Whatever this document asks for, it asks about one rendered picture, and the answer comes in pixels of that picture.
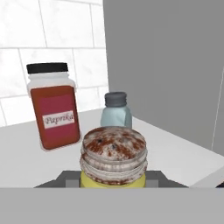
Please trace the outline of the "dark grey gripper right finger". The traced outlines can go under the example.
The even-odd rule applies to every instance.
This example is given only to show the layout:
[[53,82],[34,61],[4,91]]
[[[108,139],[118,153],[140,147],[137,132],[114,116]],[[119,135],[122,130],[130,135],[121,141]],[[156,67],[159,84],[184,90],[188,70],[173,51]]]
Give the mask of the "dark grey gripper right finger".
[[146,184],[148,188],[186,188],[178,182],[168,179],[161,171],[146,171]]

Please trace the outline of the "red paprika jar black lid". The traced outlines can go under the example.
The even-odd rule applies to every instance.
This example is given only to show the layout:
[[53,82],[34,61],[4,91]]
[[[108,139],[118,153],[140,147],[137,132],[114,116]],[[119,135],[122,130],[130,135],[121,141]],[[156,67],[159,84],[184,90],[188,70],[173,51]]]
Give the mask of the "red paprika jar black lid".
[[75,83],[69,78],[67,63],[33,63],[26,69],[42,147],[53,150],[77,143],[81,133]]

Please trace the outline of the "yellow bottle with rusty cap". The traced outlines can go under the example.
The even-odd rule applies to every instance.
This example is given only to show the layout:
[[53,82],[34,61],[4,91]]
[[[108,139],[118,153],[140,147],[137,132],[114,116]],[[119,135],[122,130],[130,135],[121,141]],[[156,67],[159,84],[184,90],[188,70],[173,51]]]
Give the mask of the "yellow bottle with rusty cap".
[[81,187],[145,187],[148,151],[139,132],[116,126],[92,129],[80,152]]

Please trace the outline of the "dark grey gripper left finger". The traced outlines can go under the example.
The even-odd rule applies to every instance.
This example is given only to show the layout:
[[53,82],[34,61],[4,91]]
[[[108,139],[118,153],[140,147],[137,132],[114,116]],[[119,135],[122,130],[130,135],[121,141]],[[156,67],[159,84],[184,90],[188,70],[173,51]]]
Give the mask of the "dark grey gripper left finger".
[[56,179],[37,185],[37,188],[79,188],[80,171],[63,171]]

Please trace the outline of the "pale blue shaker grey cap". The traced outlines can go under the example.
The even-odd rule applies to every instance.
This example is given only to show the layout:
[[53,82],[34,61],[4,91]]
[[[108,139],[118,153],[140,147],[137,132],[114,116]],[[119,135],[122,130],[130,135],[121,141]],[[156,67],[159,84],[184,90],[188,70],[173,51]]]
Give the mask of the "pale blue shaker grey cap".
[[101,114],[101,126],[122,126],[132,128],[132,115],[127,106],[125,92],[109,92],[105,96],[105,108]]

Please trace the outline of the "grey cabinet door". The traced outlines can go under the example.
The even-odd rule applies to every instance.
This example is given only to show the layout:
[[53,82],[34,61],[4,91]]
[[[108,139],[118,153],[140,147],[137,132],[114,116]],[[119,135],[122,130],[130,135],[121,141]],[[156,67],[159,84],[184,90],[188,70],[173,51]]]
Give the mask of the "grey cabinet door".
[[224,0],[103,0],[103,12],[110,90],[224,156]]

